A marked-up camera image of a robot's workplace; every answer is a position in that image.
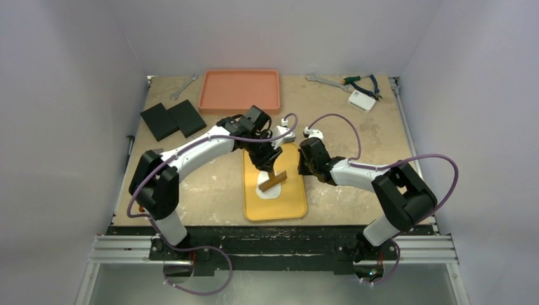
wrench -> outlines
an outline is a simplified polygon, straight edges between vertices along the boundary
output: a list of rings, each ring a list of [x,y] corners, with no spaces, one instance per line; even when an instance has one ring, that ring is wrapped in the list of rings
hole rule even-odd
[[[322,84],[339,87],[340,89],[342,89],[342,90],[344,90],[346,92],[353,92],[354,91],[354,88],[351,85],[346,85],[345,86],[345,85],[342,85],[342,84],[339,84],[339,83],[335,83],[334,81],[328,81],[328,80],[323,79],[323,78],[318,78],[318,77],[316,77],[316,75],[314,75],[312,73],[307,74],[307,76],[305,76],[305,79],[307,79],[308,81],[316,81],[316,82],[319,82],[319,83],[322,83]]]
[[[170,99],[171,100],[172,99],[177,100],[180,97],[180,93],[182,93],[182,91],[184,91],[185,88],[187,88],[187,86],[189,86],[189,84],[192,83],[197,78],[198,78],[198,75],[196,75],[196,74],[191,75],[191,79],[186,81],[186,83],[182,86],[182,88],[180,88],[180,90],[178,90],[175,93],[171,94]]]

black square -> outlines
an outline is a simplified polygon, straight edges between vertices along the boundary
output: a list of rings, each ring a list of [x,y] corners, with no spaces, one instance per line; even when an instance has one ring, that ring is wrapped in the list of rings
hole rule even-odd
[[[180,128],[185,138],[206,127],[206,123],[189,100],[170,108],[168,114]]]
[[[165,106],[161,103],[142,111],[140,116],[142,116],[157,141],[161,141],[178,131],[178,126],[176,126]]]

beige tabletop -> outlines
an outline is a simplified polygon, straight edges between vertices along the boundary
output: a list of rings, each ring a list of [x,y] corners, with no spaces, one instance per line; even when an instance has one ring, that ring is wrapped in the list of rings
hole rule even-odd
[[[342,76],[324,76],[340,81]],[[152,79],[145,109],[158,103],[170,108],[189,99],[197,109],[203,78],[191,83],[180,94],[178,100],[171,100],[170,94],[178,90],[188,79],[187,76],[158,76]],[[297,139],[303,140],[302,130],[314,119],[333,112],[346,116],[358,129],[361,143],[362,163],[388,164],[410,157],[410,150],[399,109],[386,76],[376,76],[383,100],[377,102],[369,113],[347,104],[350,93],[340,88],[305,80],[304,76],[281,76],[281,114],[272,116],[273,122],[289,112],[299,116]],[[372,89],[369,78],[358,84]],[[124,186],[119,197],[116,226],[149,226],[145,219],[129,219],[126,208],[130,195],[128,186],[139,162],[147,150],[171,150],[206,132],[223,115],[203,115],[208,125],[206,129],[185,139],[181,132],[157,142],[145,122],[141,120],[132,157],[126,172]],[[358,147],[351,128],[339,118],[325,118],[315,125],[324,134],[324,144],[331,156],[356,156]],[[185,225],[335,225],[369,224],[382,214],[382,209],[374,193],[353,187],[334,187],[318,182],[313,176],[304,177],[308,211],[300,219],[252,222],[243,214],[242,152],[235,151],[221,156],[197,169],[180,185],[180,202],[176,208]]]

blue pliers handle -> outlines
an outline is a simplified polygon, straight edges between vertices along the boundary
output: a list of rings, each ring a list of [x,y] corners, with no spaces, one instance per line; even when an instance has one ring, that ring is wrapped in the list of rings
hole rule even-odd
[[[363,93],[365,95],[368,95],[368,96],[374,98],[375,100],[379,100],[379,99],[382,98],[382,96],[380,95],[380,89],[378,89],[378,82],[376,81],[376,78],[374,77],[374,75],[371,74],[371,75],[369,75],[369,77],[371,78],[371,81],[374,84],[374,92],[363,89],[363,88],[359,87],[358,85],[356,85],[354,82],[351,82],[350,84],[357,91],[359,91],[359,92],[361,92],[361,93]]]

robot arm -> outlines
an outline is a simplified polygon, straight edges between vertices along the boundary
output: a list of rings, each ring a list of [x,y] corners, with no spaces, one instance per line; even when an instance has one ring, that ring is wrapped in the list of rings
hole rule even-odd
[[[280,144],[283,139],[295,136],[292,133],[273,142],[246,142],[226,137],[212,137],[232,136],[259,140],[268,139],[272,134],[277,136],[288,131],[288,128],[282,126],[277,126],[272,132],[269,128],[263,129],[268,122],[271,126],[270,116],[256,106],[252,106],[245,115],[224,118],[204,135],[176,149],[163,152],[161,155],[146,151],[140,157],[135,175],[129,185],[129,193],[132,195],[157,166],[177,155],[178,152],[186,150],[165,165],[157,176],[144,185],[136,198],[137,203],[151,215],[165,238],[172,245],[177,245],[187,236],[186,228],[175,213],[181,181],[202,165],[236,149],[247,150],[251,162],[258,170],[273,172],[275,160],[282,153]]]
[[[374,247],[401,231],[409,231],[436,207],[436,197],[409,164],[389,170],[353,167],[344,157],[331,158],[318,137],[302,141],[299,147],[301,175],[314,175],[323,183],[358,187],[376,194],[384,215],[369,224],[362,235]]]

